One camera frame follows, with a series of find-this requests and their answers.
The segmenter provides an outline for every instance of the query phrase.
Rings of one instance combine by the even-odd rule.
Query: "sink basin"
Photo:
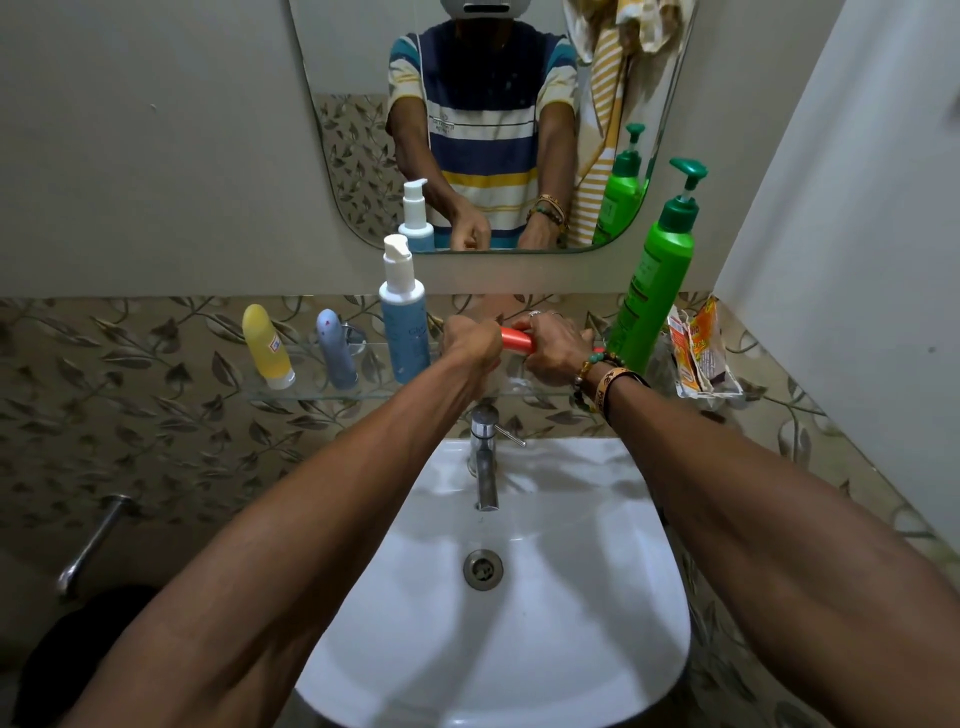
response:
[[[469,442],[434,452],[297,682],[347,728],[600,728],[680,676],[683,583],[619,440],[497,444],[500,510],[474,508]],[[477,591],[465,559],[502,580]],[[474,571],[489,576],[489,562]]]

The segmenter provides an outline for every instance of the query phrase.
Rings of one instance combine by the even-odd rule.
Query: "hand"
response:
[[[479,400],[487,389],[487,375],[500,363],[503,336],[493,319],[477,324],[466,316],[450,316],[444,323],[444,356],[463,356],[480,372],[473,399]]]
[[[490,249],[490,221],[467,198],[461,197],[454,205],[450,224],[451,251]]]
[[[523,316],[514,328],[529,331],[536,340],[537,350],[527,357],[526,368],[547,386],[572,384],[593,353],[593,329],[580,331],[555,311]]]
[[[516,246],[526,251],[545,251],[557,242],[560,226],[542,212],[534,212]]]

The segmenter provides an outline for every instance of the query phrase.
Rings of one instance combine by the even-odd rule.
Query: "t-shirt sleeve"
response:
[[[577,53],[566,39],[560,36],[550,51],[546,62],[546,74],[537,96],[537,119],[547,104],[570,104],[577,110]]]
[[[420,89],[420,52],[417,50],[416,36],[400,36],[390,49],[390,68],[387,72],[390,97],[387,101],[387,114],[397,99],[404,96],[423,98]]]

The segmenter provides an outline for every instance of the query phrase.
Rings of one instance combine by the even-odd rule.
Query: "green bottle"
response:
[[[623,307],[616,317],[607,351],[625,366],[643,373],[670,306],[680,293],[693,257],[693,223],[700,207],[690,196],[707,168],[696,159],[670,159],[686,175],[683,194],[667,201],[643,244],[643,256]]]
[[[593,231],[593,245],[604,245],[616,238],[634,222],[640,209],[640,152],[636,143],[646,129],[642,124],[628,124],[630,146],[616,156],[613,171],[603,191],[603,203]]]

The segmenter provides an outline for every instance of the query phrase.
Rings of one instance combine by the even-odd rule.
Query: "headset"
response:
[[[476,3],[469,0],[440,0],[446,13],[454,20],[474,17],[518,18],[527,12],[530,0],[504,0],[499,3]]]

